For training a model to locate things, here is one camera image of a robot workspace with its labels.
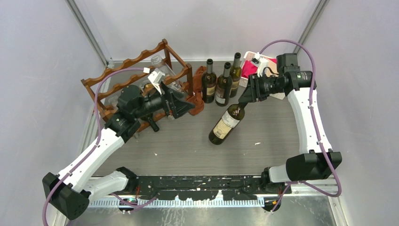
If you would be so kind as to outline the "dark wine bottle cream label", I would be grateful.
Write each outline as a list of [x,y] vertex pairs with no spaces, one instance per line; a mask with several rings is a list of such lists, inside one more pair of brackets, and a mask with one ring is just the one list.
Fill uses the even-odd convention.
[[247,103],[230,105],[208,135],[214,145],[222,144],[245,117]]

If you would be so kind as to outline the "dark green wine bottle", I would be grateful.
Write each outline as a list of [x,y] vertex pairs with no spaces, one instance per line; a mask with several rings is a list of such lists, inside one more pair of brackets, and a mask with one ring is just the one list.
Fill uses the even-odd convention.
[[230,71],[230,76],[232,78],[230,98],[236,96],[238,92],[239,81],[241,79],[241,73],[242,73],[242,69],[240,66],[240,59],[241,59],[241,54],[239,52],[236,52],[234,55],[234,61]]

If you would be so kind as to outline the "clear bottle front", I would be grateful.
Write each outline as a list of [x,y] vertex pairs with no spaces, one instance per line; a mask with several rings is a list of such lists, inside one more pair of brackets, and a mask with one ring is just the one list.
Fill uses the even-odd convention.
[[[152,57],[151,64],[155,68],[158,68],[160,71],[162,71],[165,74],[166,78],[173,77],[176,75],[173,72],[173,70],[170,68],[170,66],[163,61],[163,58],[160,55],[156,55],[156,56]],[[184,90],[182,89],[182,86],[180,85],[179,80],[171,82],[170,84],[168,84],[168,87],[184,94]]]

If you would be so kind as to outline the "green wine bottle silver neck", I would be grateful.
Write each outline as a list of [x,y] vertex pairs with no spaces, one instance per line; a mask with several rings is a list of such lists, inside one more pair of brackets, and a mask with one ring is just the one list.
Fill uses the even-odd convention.
[[213,72],[213,60],[209,58],[206,63],[206,70],[201,76],[202,100],[204,103],[212,103],[215,98],[217,76]]

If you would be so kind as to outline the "clear glass bottle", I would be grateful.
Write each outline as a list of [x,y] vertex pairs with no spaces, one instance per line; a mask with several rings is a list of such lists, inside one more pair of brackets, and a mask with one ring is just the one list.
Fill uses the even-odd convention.
[[119,98],[119,96],[112,96],[111,98],[109,98],[108,102],[113,108],[116,108],[116,109],[118,108],[117,107],[118,98]]

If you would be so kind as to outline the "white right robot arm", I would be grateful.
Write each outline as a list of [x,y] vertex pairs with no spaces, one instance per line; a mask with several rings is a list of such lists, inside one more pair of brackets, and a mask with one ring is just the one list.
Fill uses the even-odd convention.
[[242,121],[248,103],[264,101],[274,94],[285,94],[293,109],[300,139],[299,155],[288,158],[280,166],[265,169],[261,187],[266,193],[275,192],[280,182],[306,183],[308,180],[337,179],[336,168],[342,162],[340,152],[334,152],[321,121],[317,104],[316,82],[313,71],[302,71],[297,55],[287,53],[277,56],[277,73],[267,76],[269,59],[259,53],[246,58],[244,66],[254,66],[257,71],[249,75],[247,87],[238,104],[227,108],[209,133],[209,140],[221,144]]

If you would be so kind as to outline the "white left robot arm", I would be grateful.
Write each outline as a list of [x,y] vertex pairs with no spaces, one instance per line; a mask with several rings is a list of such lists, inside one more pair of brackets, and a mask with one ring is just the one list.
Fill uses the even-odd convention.
[[136,85],[123,88],[116,113],[98,132],[97,139],[58,174],[49,172],[44,176],[44,225],[47,224],[46,211],[49,204],[69,220],[75,220],[90,203],[106,195],[119,191],[132,194],[136,191],[137,175],[125,167],[119,167],[113,173],[93,182],[89,180],[105,160],[140,129],[142,117],[147,118],[151,127],[158,129],[155,121],[150,118],[152,113],[162,109],[177,119],[195,108],[195,104],[186,101],[182,93],[168,88],[164,83],[160,88],[161,91],[145,97]]

